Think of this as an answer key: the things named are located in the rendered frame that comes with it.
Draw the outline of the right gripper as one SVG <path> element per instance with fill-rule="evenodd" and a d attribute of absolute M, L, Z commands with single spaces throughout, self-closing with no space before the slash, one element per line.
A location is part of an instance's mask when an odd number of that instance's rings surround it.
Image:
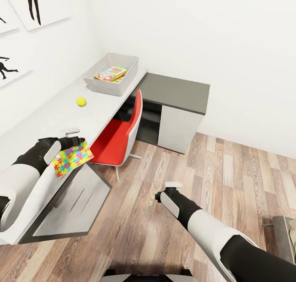
<path fill-rule="evenodd" d="M 157 194 L 155 194 L 155 199 L 158 200 L 159 203 L 161 203 L 160 195 L 161 195 L 161 192 L 157 192 Z"/>

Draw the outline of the jigsaw puzzle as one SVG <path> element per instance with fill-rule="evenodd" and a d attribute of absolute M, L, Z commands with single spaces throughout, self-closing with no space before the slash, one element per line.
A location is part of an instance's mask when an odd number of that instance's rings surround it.
<path fill-rule="evenodd" d="M 79 146 L 60 151 L 59 155 L 61 155 L 61 159 L 53 158 L 52 161 L 58 178 L 94 158 L 85 141 Z"/>
<path fill-rule="evenodd" d="M 115 79 L 115 80 L 113 80 L 112 82 L 113 82 L 113 83 L 119 83 L 121 80 L 122 80 L 122 77 L 120 77 L 120 78 L 118 78 L 118 79 Z"/>

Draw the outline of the tennis ball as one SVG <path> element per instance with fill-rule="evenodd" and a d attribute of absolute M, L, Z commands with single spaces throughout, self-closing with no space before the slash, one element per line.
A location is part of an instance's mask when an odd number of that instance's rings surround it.
<path fill-rule="evenodd" d="M 86 105 L 86 100 L 83 98 L 83 97 L 79 97 L 77 100 L 76 100 L 77 104 L 79 106 L 85 106 Z"/>

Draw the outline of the board game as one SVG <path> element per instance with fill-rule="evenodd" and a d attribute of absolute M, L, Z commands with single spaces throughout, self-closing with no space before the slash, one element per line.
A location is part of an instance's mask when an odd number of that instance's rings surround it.
<path fill-rule="evenodd" d="M 113 68 L 110 68 L 106 71 L 103 71 L 101 73 L 96 74 L 94 77 L 97 80 L 103 80 L 103 81 L 113 81 L 115 79 L 120 78 L 121 76 L 124 76 L 128 69 L 125 69 L 119 65 L 114 66 Z"/>

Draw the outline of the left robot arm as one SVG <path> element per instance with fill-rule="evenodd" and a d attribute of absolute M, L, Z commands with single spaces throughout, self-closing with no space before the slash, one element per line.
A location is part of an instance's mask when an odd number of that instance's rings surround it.
<path fill-rule="evenodd" d="M 35 146 L 0 174 L 0 232 L 7 231 L 18 218 L 26 200 L 53 158 L 85 138 L 69 137 L 79 133 L 77 127 L 59 130 L 59 137 L 38 139 Z"/>

